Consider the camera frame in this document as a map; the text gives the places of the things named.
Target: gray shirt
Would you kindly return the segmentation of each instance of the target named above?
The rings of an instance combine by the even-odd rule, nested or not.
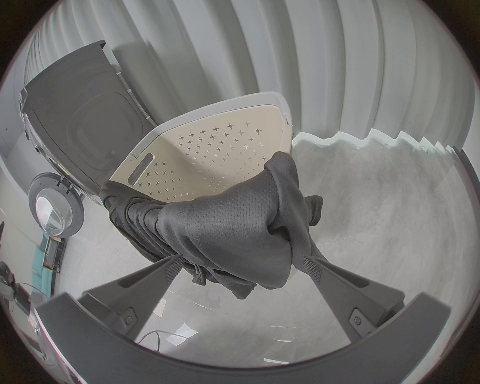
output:
[[[181,254],[193,282],[220,283],[238,299],[256,284],[282,287],[292,264],[304,272],[306,256],[323,258],[308,231],[323,199],[302,196],[295,163],[283,152],[215,196],[164,203],[108,181],[100,197],[111,222],[149,260]]]

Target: white curtain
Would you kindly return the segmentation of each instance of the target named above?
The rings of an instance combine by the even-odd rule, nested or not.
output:
[[[101,39],[157,123],[273,90],[295,133],[374,128],[461,148],[474,112],[469,63],[419,0],[67,0],[39,29],[25,81]]]

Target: washer door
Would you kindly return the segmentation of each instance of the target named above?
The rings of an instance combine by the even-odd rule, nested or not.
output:
[[[35,221],[50,236],[72,236],[84,223],[80,196],[73,184],[55,173],[42,173],[33,179],[28,203]]]

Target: laundry basket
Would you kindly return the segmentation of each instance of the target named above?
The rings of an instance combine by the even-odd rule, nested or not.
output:
[[[292,125],[283,96],[262,92],[221,101],[153,129],[111,181],[165,202],[214,195],[247,180],[277,151],[290,153]]]

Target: concrete floor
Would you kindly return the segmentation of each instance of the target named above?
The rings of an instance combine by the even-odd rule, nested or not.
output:
[[[436,362],[479,288],[479,206],[455,153],[401,133],[373,130],[363,141],[339,133],[294,141],[300,189],[324,198],[311,234],[329,261],[401,289],[405,303],[425,291],[452,307],[434,348],[406,382]],[[58,291],[88,288],[149,264],[84,201],[85,222],[69,239]],[[254,367],[295,362],[349,343],[310,278],[295,270],[282,289],[256,287],[237,300],[221,285],[191,283],[182,271],[140,336],[160,330],[160,351],[213,365]],[[156,335],[142,342],[157,348]]]

